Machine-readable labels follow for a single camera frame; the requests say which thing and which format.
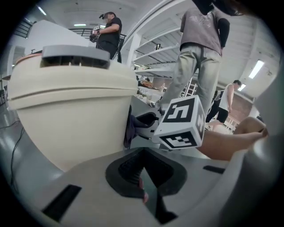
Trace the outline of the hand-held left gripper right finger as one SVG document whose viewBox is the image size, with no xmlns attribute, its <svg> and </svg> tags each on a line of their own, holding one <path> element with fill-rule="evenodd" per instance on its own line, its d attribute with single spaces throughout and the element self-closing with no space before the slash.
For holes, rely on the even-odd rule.
<svg viewBox="0 0 284 227">
<path fill-rule="evenodd" d="M 155 156 L 152 153 L 144 153 L 145 169 L 156 188 L 156 208 L 155 218 L 159 223 L 168 223 L 177 218 L 177 215 L 168 211 L 164 201 L 164 196 L 174 195 L 178 192 L 178 186 L 172 186 L 174 180 L 173 161 L 162 156 Z"/>
</svg>

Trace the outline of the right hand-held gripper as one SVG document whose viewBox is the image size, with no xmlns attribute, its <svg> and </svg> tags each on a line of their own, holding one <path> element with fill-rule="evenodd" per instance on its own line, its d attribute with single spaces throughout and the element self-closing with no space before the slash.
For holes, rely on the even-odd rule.
<svg viewBox="0 0 284 227">
<path fill-rule="evenodd" d="M 202 145 L 205 113 L 199 96 L 172 99 L 166 109 L 151 108 L 134 119 L 137 134 L 170 150 Z"/>
</svg>

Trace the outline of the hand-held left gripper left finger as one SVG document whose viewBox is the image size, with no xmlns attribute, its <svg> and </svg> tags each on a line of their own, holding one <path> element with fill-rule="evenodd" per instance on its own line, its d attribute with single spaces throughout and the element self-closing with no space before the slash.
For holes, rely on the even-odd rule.
<svg viewBox="0 0 284 227">
<path fill-rule="evenodd" d="M 143 190 L 143 203 L 148 201 L 148 194 L 144 189 L 144 183 L 140 177 L 141 172 L 144 168 L 144 157 L 143 155 L 135 155 L 121 164 L 119 167 L 119 173 L 124 180 L 137 186 Z"/>
</svg>

